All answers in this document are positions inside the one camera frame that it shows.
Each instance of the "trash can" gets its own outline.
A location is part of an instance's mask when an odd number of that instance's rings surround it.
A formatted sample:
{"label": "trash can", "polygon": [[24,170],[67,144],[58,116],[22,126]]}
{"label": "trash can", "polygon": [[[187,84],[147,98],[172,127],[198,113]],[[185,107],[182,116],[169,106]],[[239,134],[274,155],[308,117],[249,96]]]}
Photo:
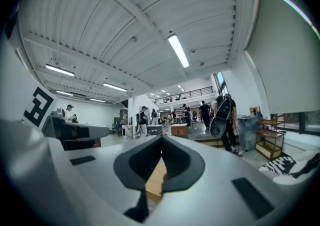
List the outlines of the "trash can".
{"label": "trash can", "polygon": [[239,144],[246,152],[256,149],[256,122],[262,119],[263,117],[261,115],[244,116],[238,119]]}

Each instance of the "ceiling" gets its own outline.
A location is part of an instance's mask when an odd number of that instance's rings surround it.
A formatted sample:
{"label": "ceiling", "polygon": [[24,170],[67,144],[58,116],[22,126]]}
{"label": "ceiling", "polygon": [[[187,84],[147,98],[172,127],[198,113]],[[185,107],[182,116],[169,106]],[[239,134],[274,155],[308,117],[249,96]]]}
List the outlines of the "ceiling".
{"label": "ceiling", "polygon": [[[118,103],[230,69],[242,35],[248,37],[250,1],[21,0],[18,23],[28,58],[49,90]],[[171,48],[171,34],[190,67],[183,68]]]}

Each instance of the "railing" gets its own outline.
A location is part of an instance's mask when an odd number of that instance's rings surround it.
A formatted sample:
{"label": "railing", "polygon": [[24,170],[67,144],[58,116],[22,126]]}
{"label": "railing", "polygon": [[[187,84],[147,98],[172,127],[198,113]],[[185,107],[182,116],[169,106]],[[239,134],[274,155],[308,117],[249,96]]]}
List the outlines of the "railing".
{"label": "railing", "polygon": [[182,93],[162,97],[162,98],[156,99],[155,104],[158,104],[158,105],[166,104],[170,102],[181,101],[188,98],[199,97],[199,96],[209,95],[213,93],[214,91],[212,89],[212,86],[209,86],[209,87],[205,87],[205,88],[201,88],[201,89],[197,89],[189,92],[182,92]]}

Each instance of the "black pants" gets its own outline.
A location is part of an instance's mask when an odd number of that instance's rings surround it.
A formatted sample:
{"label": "black pants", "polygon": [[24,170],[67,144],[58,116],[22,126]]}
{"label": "black pants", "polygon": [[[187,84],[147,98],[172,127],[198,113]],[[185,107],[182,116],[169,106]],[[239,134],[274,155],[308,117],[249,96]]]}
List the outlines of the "black pants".
{"label": "black pants", "polygon": [[210,126],[210,117],[209,117],[209,115],[202,115],[202,118],[203,118],[205,127],[208,128]]}
{"label": "black pants", "polygon": [[231,145],[233,147],[237,145],[236,136],[234,134],[234,130],[232,129],[232,125],[233,125],[233,123],[231,123],[230,120],[228,119],[226,121],[226,127],[225,127],[225,130],[224,130],[224,133],[221,136],[221,140],[222,140],[223,146],[224,146],[225,150],[228,151],[228,152],[231,151],[230,143],[231,143]]}
{"label": "black pants", "polygon": [[187,126],[188,126],[188,127],[191,127],[191,119],[190,119],[190,116],[186,116],[185,121],[186,121],[186,123],[187,123]]}

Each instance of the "black logo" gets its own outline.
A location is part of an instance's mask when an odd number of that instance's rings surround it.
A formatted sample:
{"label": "black logo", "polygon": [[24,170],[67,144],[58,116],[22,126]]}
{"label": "black logo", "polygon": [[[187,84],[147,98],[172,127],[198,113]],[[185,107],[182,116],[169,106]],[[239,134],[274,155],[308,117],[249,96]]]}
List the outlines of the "black logo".
{"label": "black logo", "polygon": [[40,123],[42,121],[42,119],[44,118],[47,110],[49,109],[50,105],[52,104],[52,102],[54,101],[53,98],[51,98],[49,95],[47,95],[41,88],[37,87],[35,92],[33,93],[33,96],[36,97],[37,95],[40,95],[41,97],[43,97],[46,100],[46,103],[43,107],[43,109],[40,109],[40,105],[41,105],[41,101],[39,101],[37,98],[33,99],[33,103],[34,103],[34,107],[31,110],[31,112],[29,113],[28,111],[24,111],[24,116],[30,120],[30,122],[32,122],[34,125],[36,125],[37,127],[40,126]]}

